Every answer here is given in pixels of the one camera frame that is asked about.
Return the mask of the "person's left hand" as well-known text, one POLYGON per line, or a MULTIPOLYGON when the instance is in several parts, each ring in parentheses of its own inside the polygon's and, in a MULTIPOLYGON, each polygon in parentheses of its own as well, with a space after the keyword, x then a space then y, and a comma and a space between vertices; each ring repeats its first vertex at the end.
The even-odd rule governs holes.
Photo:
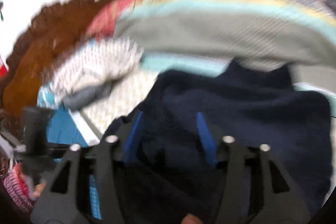
POLYGON ((46 182, 42 182, 42 183, 37 184, 33 187, 32 197, 33 197, 34 200, 36 200, 37 198, 39 198, 41 196, 45 187, 46 187, 46 182))

